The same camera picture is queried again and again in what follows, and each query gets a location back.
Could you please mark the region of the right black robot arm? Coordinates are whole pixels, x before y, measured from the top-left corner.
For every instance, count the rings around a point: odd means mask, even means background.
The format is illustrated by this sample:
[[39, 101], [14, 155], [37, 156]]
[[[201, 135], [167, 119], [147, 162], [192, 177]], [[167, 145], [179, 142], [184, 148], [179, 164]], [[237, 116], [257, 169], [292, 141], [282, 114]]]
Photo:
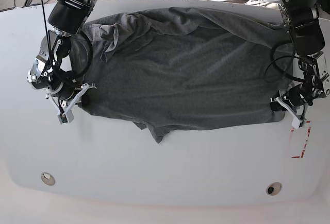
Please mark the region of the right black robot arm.
[[[70, 123], [73, 119], [72, 108], [81, 101], [82, 96], [94, 84], [78, 83], [89, 69], [93, 58], [91, 41], [82, 31], [87, 18], [93, 11], [97, 0], [58, 0], [49, 18], [44, 24], [46, 36], [41, 42], [38, 55], [27, 74], [27, 82], [36, 90], [45, 89], [46, 99], [50, 100], [57, 110], [61, 124]], [[61, 64], [72, 48], [71, 37], [80, 35], [87, 48], [87, 64], [81, 72], [64, 71]]]

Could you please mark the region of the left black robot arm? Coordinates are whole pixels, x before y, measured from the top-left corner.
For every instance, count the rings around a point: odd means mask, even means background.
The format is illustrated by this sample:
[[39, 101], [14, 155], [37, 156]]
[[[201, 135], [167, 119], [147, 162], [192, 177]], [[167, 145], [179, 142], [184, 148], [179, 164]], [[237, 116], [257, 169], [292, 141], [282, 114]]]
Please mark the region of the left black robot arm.
[[[307, 108], [312, 106], [313, 100], [329, 96], [329, 70], [322, 51], [325, 39], [319, 23], [320, 18], [329, 20], [329, 0], [281, 0], [279, 8], [290, 40], [274, 45], [270, 53], [271, 65], [298, 84], [272, 97], [271, 110], [289, 112], [293, 116], [293, 128], [299, 129], [305, 123]], [[302, 79], [276, 64], [275, 51], [286, 44], [293, 45], [291, 58], [298, 60], [304, 75]]]

